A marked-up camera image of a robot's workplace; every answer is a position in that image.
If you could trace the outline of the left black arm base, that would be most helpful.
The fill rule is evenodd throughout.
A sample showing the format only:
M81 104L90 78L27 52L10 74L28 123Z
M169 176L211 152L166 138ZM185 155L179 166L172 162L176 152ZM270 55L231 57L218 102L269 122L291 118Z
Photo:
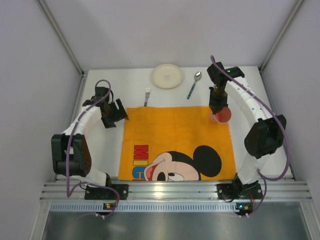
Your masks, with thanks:
M111 188L114 189L117 194L109 189L87 185L85 188L85 200L126 200L129 193L128 184L112 184Z

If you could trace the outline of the pink plastic cup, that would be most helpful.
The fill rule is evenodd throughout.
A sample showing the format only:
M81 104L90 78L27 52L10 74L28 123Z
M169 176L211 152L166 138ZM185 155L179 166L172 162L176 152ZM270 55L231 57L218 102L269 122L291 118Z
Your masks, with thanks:
M213 123L217 124L227 124L232 117L232 112L230 108L228 107L228 111L224 114L215 114L213 115L212 113L209 114L209 120Z

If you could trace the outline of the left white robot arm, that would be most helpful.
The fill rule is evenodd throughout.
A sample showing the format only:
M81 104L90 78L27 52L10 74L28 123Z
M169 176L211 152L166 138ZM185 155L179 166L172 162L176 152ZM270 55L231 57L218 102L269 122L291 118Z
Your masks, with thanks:
M82 104L79 115L71 125L51 138L54 173L65 176L68 187L71 177L85 184L111 187L110 176L92 167L93 158L86 137L97 123L110 129L128 118L121 100L114 99L111 88L96 85L94 95Z

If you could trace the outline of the orange Mickey Mouse placemat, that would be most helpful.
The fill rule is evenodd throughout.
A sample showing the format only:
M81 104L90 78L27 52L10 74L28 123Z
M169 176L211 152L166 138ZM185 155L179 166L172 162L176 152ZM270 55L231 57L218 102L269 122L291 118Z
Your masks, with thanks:
M228 124L210 109L128 108L118 178L123 181L232 180L235 157Z

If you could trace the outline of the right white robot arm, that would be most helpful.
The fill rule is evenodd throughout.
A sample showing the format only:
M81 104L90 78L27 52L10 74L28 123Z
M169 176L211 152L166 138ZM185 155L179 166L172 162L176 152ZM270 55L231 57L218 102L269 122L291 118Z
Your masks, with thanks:
M231 182L238 195L246 195L257 186L260 171L267 160L283 145L287 120L283 115L275 115L253 93L239 67L225 69L221 62L213 60L207 73L214 84L209 94L212 114L216 116L227 107L228 97L231 97L250 127L244 139L247 154Z

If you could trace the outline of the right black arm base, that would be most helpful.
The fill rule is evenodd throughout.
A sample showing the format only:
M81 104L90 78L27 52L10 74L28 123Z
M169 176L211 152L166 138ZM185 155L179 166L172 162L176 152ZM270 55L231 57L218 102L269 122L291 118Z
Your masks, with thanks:
M251 184L235 184L235 183L221 183L217 186L217 194L219 200L260 200L263 196L261 185L258 182Z

